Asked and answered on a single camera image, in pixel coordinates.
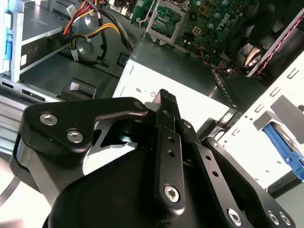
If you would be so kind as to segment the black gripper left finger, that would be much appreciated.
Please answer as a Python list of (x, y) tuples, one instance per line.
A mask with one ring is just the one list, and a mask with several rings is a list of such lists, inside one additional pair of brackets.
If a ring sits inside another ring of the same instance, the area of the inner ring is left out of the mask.
[(159, 128), (175, 131), (176, 97), (162, 89), (153, 111), (133, 97), (34, 104), (21, 119), (11, 165), (22, 179), (30, 176), (50, 205), (72, 183), (87, 176), (82, 167), (102, 138), (135, 138), (138, 149), (153, 147)]

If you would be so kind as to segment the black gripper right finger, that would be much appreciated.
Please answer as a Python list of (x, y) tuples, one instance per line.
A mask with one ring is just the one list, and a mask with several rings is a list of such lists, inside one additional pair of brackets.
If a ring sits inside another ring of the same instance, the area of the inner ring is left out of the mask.
[(214, 228), (294, 228), (289, 214), (245, 169), (210, 137), (200, 141), (192, 125), (180, 118), (175, 107), (175, 124), (198, 178), (207, 187)]

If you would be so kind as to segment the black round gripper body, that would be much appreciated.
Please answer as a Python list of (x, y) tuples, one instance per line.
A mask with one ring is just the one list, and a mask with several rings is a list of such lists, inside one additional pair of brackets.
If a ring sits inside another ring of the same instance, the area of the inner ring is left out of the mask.
[(72, 183), (44, 226), (210, 228), (210, 195), (176, 130), (159, 128), (149, 150), (131, 151)]

